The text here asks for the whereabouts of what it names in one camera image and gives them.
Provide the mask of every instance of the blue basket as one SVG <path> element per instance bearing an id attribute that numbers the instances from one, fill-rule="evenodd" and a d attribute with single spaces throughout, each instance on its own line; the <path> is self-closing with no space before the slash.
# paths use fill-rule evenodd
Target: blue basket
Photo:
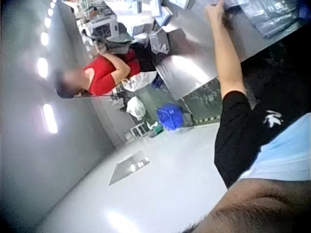
<path id="1" fill-rule="evenodd" d="M 166 103 L 163 107 L 158 108 L 156 113 L 161 124 L 167 130 L 176 130 L 184 123 L 181 108 L 175 104 Z"/>

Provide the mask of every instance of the red shirt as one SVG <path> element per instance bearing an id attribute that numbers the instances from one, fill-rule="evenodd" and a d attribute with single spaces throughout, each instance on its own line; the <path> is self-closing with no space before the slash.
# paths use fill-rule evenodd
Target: red shirt
<path id="1" fill-rule="evenodd" d="M 129 50 L 129 52 L 122 57 L 122 60 L 131 68 L 130 76 L 140 73 L 139 62 L 133 50 Z M 94 77 L 88 90 L 89 93 L 100 96 L 116 87 L 115 81 L 111 75 L 116 68 L 106 58 L 98 55 L 90 64 L 84 67 L 84 70 L 89 68 L 94 69 Z"/>

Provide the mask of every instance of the stainless steel table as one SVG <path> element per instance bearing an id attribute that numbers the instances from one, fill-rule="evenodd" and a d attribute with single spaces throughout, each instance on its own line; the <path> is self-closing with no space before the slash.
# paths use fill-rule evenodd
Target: stainless steel table
<path id="1" fill-rule="evenodd" d="M 204 1 L 196 1 L 191 10 L 167 3 L 174 13 L 168 32 L 171 51 L 168 56 L 155 57 L 156 68 L 172 96 L 178 100 L 217 77 L 214 45 L 209 22 L 204 15 Z M 229 15 L 233 40 L 241 61 L 279 41 L 299 28 L 293 24 L 271 39 L 264 39 L 253 28 L 242 10 Z"/>

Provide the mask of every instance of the hand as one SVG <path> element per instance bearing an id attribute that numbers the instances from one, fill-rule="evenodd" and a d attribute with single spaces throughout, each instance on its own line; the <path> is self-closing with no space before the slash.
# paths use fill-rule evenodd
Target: hand
<path id="1" fill-rule="evenodd" d="M 209 5 L 205 8 L 205 13 L 209 17 L 211 24 L 222 24 L 224 17 L 224 0 L 219 0 L 217 4 Z"/>
<path id="2" fill-rule="evenodd" d="M 97 53 L 99 53 L 101 55 L 107 53 L 107 48 L 103 43 L 95 41 L 94 44 L 95 44 L 95 48 L 96 48 Z"/>

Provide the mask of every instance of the bag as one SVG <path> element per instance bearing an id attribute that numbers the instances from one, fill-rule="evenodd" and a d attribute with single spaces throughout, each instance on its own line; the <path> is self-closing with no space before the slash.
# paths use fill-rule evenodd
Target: bag
<path id="1" fill-rule="evenodd" d="M 127 103 L 126 111 L 135 116 L 137 120 L 141 120 L 141 118 L 146 114 L 145 106 L 137 97 L 130 99 L 130 101 Z"/>
<path id="2" fill-rule="evenodd" d="M 122 83 L 126 90 L 134 92 L 152 83 L 156 78 L 156 74 L 156 71 L 141 72 L 137 75 L 133 75 L 128 80 L 122 81 Z"/>

